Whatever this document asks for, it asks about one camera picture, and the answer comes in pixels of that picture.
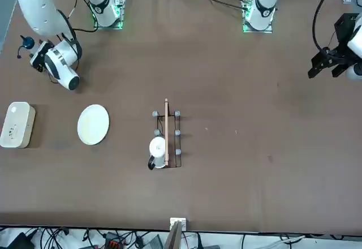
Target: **brown table surface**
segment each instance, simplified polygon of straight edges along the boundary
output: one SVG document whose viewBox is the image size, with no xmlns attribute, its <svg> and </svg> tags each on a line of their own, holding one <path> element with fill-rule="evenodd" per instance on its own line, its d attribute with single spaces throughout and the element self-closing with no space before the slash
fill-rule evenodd
<svg viewBox="0 0 362 249">
<path fill-rule="evenodd" d="M 223 0 L 237 5 L 236 0 Z M 55 0 L 67 14 L 74 0 Z M 242 32 L 240 11 L 209 0 L 128 0 L 123 31 L 78 33 L 79 89 L 68 91 L 16 59 L 37 36 L 16 6 L 0 56 L 0 119 L 36 109 L 26 149 L 0 149 L 0 222 L 190 230 L 362 234 L 362 84 L 324 71 L 319 0 L 279 0 L 274 33 Z M 347 11 L 326 0 L 326 46 Z M 73 27 L 90 27 L 79 5 Z M 182 115 L 182 163 L 150 171 L 152 111 Z M 110 115 L 99 145 L 77 136 L 90 104 Z"/>
</svg>

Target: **white plate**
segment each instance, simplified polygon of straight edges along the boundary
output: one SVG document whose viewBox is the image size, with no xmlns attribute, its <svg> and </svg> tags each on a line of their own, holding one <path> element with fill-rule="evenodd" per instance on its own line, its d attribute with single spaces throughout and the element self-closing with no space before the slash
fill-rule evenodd
<svg viewBox="0 0 362 249">
<path fill-rule="evenodd" d="M 88 145 L 94 145 L 104 139 L 109 128 L 107 110 L 101 105 L 91 105 L 80 114 L 78 120 L 79 139 Z"/>
</svg>

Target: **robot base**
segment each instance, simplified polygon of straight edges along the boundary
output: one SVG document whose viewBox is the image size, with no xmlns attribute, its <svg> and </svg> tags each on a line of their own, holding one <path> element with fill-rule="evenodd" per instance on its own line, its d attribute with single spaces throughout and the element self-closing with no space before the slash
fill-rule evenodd
<svg viewBox="0 0 362 249">
<path fill-rule="evenodd" d="M 124 8 L 126 5 L 126 0 L 119 0 L 119 5 L 114 7 L 114 12 L 119 15 L 119 18 L 109 27 L 98 26 L 98 29 L 113 29 L 113 30 L 121 30 L 123 28 L 124 21 Z M 94 29 L 97 28 L 97 22 L 94 20 Z"/>
<path fill-rule="evenodd" d="M 272 21 L 270 22 L 268 27 L 265 28 L 264 30 L 259 31 L 259 30 L 252 28 L 252 26 L 246 21 L 246 17 L 249 16 L 249 10 L 253 6 L 252 0 L 243 0 L 243 1 L 241 1 L 241 3 L 242 3 L 242 7 L 246 7 L 248 9 L 248 11 L 242 10 L 243 32 L 245 32 L 245 33 L 247 33 L 247 32 L 273 33 Z"/>
</svg>

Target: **mug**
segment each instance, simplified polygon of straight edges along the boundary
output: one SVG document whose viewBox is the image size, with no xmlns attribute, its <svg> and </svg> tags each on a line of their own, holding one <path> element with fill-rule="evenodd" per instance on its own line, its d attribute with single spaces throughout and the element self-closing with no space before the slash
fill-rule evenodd
<svg viewBox="0 0 362 249">
<path fill-rule="evenodd" d="M 148 169 L 161 169 L 166 166 L 165 153 L 166 141 L 163 137 L 155 137 L 149 144 L 150 158 L 148 160 Z"/>
</svg>

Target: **cup handle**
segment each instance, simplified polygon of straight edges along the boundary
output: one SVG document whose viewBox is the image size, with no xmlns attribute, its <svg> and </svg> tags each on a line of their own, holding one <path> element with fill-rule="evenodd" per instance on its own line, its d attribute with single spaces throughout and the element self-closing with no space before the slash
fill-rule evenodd
<svg viewBox="0 0 362 249">
<path fill-rule="evenodd" d="M 153 163 L 153 161 L 154 161 L 154 156 L 151 156 L 148 160 L 148 169 L 150 169 L 150 170 L 153 170 L 155 167 L 155 164 Z"/>
</svg>

